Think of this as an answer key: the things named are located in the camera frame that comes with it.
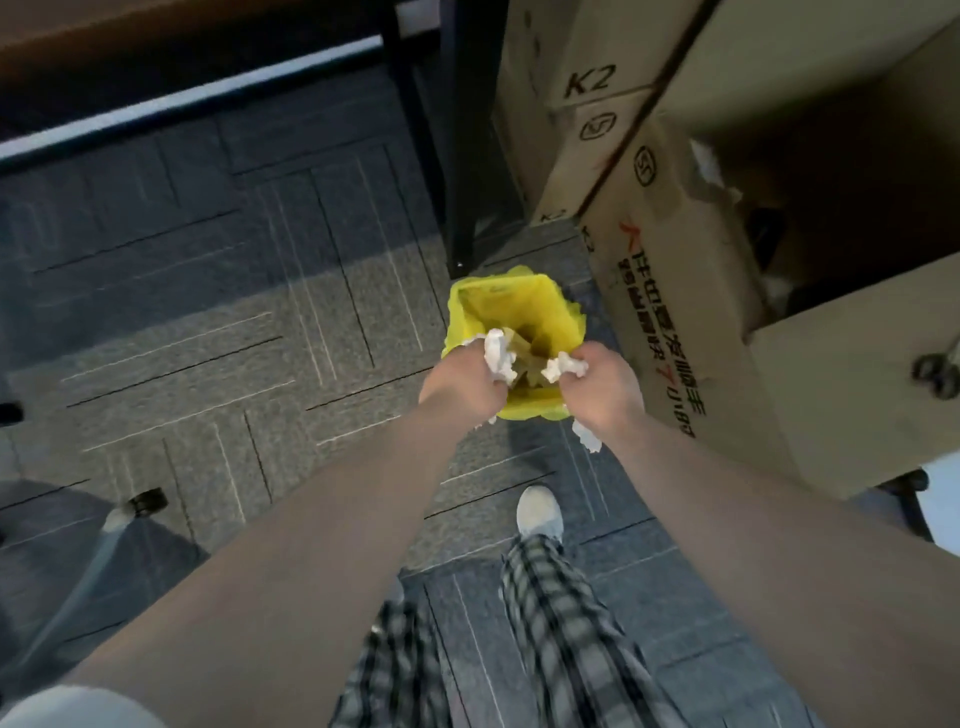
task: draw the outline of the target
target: leg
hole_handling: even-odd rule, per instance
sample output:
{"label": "leg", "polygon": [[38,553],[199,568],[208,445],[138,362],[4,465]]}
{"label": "leg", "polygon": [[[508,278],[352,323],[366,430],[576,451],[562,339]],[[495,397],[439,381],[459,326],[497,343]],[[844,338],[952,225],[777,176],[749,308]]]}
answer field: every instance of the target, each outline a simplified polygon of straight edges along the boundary
{"label": "leg", "polygon": [[330,728],[449,728],[450,706],[429,619],[410,601],[383,603]]}
{"label": "leg", "polygon": [[547,728],[686,726],[639,648],[564,559],[553,495],[531,486],[517,507],[520,538],[502,577],[507,619]]}

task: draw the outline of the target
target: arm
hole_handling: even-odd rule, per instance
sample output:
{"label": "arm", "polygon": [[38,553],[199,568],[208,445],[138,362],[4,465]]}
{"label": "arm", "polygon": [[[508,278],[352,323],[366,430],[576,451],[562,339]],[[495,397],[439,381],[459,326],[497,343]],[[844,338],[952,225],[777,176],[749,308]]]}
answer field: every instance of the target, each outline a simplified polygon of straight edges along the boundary
{"label": "arm", "polygon": [[506,397],[483,342],[454,350],[413,412],[312,473],[67,681],[170,726],[326,724],[457,443]]}
{"label": "arm", "polygon": [[561,380],[712,589],[829,726],[955,725],[960,560],[643,414],[602,345]]}

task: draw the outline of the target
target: checkered trousers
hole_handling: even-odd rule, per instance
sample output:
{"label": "checkered trousers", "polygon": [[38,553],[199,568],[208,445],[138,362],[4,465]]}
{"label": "checkered trousers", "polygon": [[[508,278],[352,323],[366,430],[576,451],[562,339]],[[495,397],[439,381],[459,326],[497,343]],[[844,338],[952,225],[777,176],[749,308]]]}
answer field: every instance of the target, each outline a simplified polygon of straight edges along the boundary
{"label": "checkered trousers", "polygon": [[[639,649],[585,577],[545,536],[518,540],[501,595],[546,728],[685,728]],[[334,728],[448,728],[449,704],[429,619],[387,602],[337,703]]]}
{"label": "checkered trousers", "polygon": [[429,618],[413,602],[384,602],[337,701],[331,728],[451,725]]}
{"label": "checkered trousers", "polygon": [[682,728],[586,578],[546,536],[519,541],[502,576],[507,618],[547,728]]}

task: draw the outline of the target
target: hand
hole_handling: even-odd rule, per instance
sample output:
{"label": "hand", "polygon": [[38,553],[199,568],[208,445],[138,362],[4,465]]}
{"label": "hand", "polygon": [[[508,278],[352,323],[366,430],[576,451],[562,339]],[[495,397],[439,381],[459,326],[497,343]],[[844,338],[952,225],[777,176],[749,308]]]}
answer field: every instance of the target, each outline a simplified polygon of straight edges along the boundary
{"label": "hand", "polygon": [[570,352],[589,364],[582,377],[564,374],[560,391],[566,408],[604,442],[637,412],[643,412],[643,395],[634,370],[617,352],[598,341],[587,341]]}
{"label": "hand", "polygon": [[483,340],[457,347],[427,375],[420,404],[428,401],[450,406],[468,431],[482,425],[507,403],[507,384],[493,381],[484,359]]}

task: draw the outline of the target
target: floor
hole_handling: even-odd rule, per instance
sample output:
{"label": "floor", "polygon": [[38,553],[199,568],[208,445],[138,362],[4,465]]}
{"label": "floor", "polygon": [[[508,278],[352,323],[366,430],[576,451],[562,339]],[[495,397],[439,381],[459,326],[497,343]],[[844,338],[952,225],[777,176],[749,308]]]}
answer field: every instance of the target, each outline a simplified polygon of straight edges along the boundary
{"label": "floor", "polygon": [[[526,264],[615,345],[568,223]],[[0,179],[0,664],[48,618],[110,505],[162,487],[49,674],[81,659],[281,500],[406,411],[445,331],[444,252],[380,68],[317,81]],[[457,726],[529,726],[497,598],[526,484],[698,728],[815,721],[694,574],[608,451],[567,423],[497,422],[459,447],[405,560],[439,629]]]}

